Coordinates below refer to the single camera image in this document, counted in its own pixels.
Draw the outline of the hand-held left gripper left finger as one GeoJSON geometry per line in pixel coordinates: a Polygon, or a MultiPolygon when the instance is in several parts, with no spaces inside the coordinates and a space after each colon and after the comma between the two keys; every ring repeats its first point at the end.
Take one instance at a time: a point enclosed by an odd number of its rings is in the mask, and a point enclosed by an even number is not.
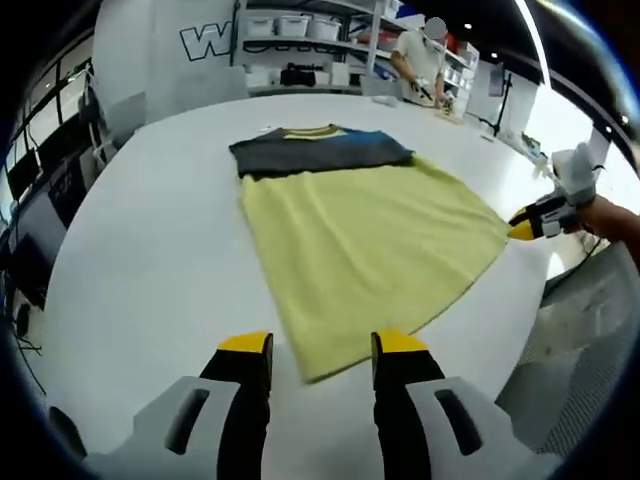
{"type": "Polygon", "coordinates": [[[99,479],[258,479],[270,421],[273,335],[219,344],[201,374],[184,376],[133,418],[131,435],[90,454],[99,479]]]}

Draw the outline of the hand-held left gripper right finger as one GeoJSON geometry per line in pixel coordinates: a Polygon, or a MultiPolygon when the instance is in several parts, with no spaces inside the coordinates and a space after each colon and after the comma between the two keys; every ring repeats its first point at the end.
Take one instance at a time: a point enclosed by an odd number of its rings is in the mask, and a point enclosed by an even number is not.
{"type": "Polygon", "coordinates": [[[504,411],[447,377],[422,340],[371,335],[374,421],[386,479],[512,479],[515,439],[504,411]]]}

